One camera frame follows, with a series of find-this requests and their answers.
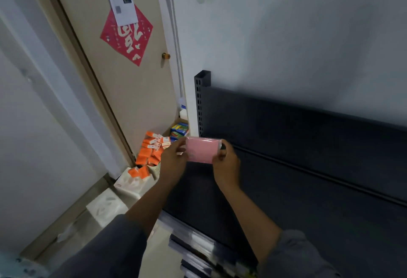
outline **beige floor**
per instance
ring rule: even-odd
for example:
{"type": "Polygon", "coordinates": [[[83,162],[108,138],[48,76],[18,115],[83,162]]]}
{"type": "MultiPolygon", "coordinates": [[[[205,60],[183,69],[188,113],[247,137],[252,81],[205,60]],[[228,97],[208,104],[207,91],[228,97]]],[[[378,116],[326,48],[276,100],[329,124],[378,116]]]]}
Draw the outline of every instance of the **beige floor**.
{"type": "MultiPolygon", "coordinates": [[[[117,195],[128,207],[135,202],[134,199],[120,193],[117,195]]],[[[68,240],[53,243],[36,261],[45,265],[52,272],[102,230],[88,211],[79,217],[73,227],[74,234],[68,240]]],[[[184,276],[180,270],[181,254],[168,247],[170,234],[170,231],[159,223],[155,225],[153,234],[147,241],[147,248],[140,268],[140,278],[181,278],[184,276]]]]}

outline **red chinese decoration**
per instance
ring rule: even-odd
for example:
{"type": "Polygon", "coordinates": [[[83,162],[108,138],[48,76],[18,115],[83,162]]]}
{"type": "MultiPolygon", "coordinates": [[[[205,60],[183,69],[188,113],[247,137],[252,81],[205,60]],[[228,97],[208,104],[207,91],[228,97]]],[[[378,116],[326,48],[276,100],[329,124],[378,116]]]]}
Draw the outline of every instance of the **red chinese decoration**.
{"type": "Polygon", "coordinates": [[[140,66],[153,26],[140,9],[136,5],[134,7],[138,23],[118,27],[113,10],[110,10],[100,38],[118,53],[140,66]]]}

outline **pink box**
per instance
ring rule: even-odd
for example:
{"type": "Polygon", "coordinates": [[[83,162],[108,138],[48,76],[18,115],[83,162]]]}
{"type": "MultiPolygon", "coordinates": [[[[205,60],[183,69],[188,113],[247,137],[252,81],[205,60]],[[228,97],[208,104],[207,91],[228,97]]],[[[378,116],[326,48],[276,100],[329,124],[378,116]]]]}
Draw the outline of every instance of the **pink box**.
{"type": "Polygon", "coordinates": [[[186,137],[186,153],[193,162],[212,163],[212,158],[222,147],[220,139],[186,137]]]}

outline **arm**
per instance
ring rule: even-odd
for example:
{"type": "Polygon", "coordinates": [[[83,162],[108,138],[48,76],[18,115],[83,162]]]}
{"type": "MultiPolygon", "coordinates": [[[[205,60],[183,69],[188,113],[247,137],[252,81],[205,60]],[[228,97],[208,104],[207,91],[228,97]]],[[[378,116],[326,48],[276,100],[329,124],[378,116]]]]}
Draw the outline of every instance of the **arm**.
{"type": "Polygon", "coordinates": [[[240,189],[240,160],[230,143],[222,143],[226,150],[213,157],[215,181],[259,261],[260,276],[340,277],[302,232],[283,231],[240,189]]]}
{"type": "Polygon", "coordinates": [[[160,179],[125,215],[113,221],[51,277],[137,277],[147,237],[171,189],[184,172],[188,156],[180,148],[185,139],[174,142],[161,155],[160,179]]]}

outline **gray shirt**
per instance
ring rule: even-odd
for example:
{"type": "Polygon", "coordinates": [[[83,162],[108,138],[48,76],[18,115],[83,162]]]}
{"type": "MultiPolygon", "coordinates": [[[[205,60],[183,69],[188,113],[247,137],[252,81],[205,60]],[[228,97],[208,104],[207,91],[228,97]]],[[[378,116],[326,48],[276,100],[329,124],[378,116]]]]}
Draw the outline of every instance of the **gray shirt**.
{"type": "MultiPolygon", "coordinates": [[[[51,278],[136,278],[146,249],[141,228],[118,215],[51,278]]],[[[340,277],[301,231],[283,231],[277,247],[259,267],[259,277],[340,277]]]]}

